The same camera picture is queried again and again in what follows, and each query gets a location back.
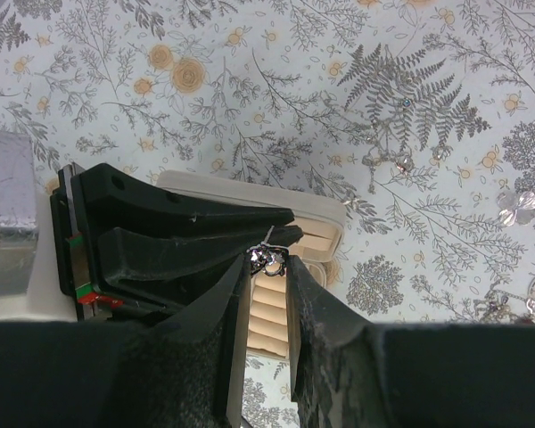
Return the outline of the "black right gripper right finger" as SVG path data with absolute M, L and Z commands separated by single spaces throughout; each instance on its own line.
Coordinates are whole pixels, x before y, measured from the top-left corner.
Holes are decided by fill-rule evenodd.
M 376 324 L 286 263 L 303 427 L 535 427 L 535 325 Z

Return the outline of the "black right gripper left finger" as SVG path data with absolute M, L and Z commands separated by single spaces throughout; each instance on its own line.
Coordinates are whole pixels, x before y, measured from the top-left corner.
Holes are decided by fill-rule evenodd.
M 236 427 L 250 262 L 174 316 L 0 322 L 0 427 Z

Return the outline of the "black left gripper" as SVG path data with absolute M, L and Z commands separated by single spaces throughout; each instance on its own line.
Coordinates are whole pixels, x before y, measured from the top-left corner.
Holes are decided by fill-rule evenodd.
M 107 163 L 84 170 L 70 163 L 50 195 L 59 287 L 77 319 L 110 319 L 116 300 L 189 303 L 211 287 L 239 255 L 266 242 L 288 248 L 303 236 L 291 210 L 215 202 L 172 193 Z M 93 299 L 79 224 L 90 227 Z

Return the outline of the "small silver earring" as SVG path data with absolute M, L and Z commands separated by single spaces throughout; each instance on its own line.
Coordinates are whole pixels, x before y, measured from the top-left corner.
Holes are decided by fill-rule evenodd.
M 498 217 L 504 226 L 527 225 L 535 218 L 535 193 L 503 192 L 497 198 Z

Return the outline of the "floral patterned tablecloth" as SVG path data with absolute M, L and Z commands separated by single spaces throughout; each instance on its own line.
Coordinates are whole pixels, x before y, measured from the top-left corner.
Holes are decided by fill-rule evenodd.
M 236 427 L 303 427 L 291 256 L 372 323 L 535 325 L 535 218 L 504 226 L 497 204 L 535 193 L 535 1 L 0 1 L 0 131 L 29 139 L 49 198 L 67 164 L 107 163 L 292 211 L 298 242 L 238 256 L 251 285 Z M 114 300 L 74 208 L 78 302 Z M 195 300 L 0 322 L 151 326 Z

